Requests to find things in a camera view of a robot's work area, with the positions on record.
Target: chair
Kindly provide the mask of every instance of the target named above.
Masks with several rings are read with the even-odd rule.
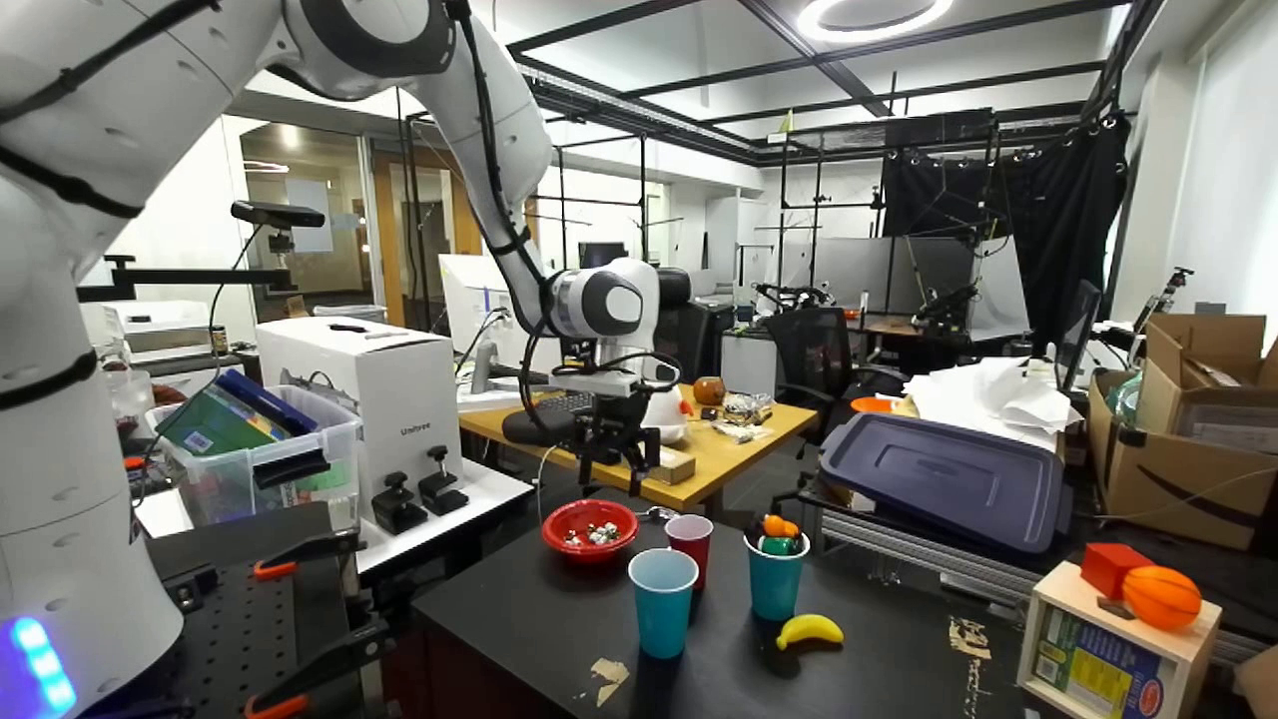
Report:
[[[817,444],[832,432],[832,421],[848,410],[848,393],[856,386],[844,311],[797,307],[768,317],[757,328],[776,340],[780,352],[780,400],[817,410],[817,428],[811,432],[811,438]]]
[[[665,307],[653,324],[652,348],[657,358],[677,366],[681,384],[705,374],[711,317],[711,307],[681,305]]]

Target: banana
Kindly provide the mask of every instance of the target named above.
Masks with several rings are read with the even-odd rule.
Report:
[[[791,617],[788,629],[776,634],[776,646],[788,651],[791,645],[844,646],[844,629],[832,617]]]

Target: wooden table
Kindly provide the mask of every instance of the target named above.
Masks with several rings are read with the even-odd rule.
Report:
[[[539,457],[542,446],[528,446],[528,444],[510,444],[504,437],[506,417],[515,417],[522,408],[484,408],[484,410],[462,410],[462,432],[504,444],[504,446],[520,446]],[[808,408],[791,408],[791,404],[776,404],[772,421],[757,428],[757,437],[749,444],[728,438],[720,437],[711,422],[685,422],[685,453],[696,461],[689,481],[643,481],[643,500],[671,508],[671,513],[689,513],[700,505],[705,505],[711,513],[720,513],[721,489],[741,474],[757,457],[768,457],[772,446],[788,444],[791,437],[797,437],[808,422],[816,422],[816,410]],[[571,453],[552,453],[548,465],[556,466],[575,466]],[[631,466],[628,465],[595,465],[595,482],[603,489],[631,489]]]

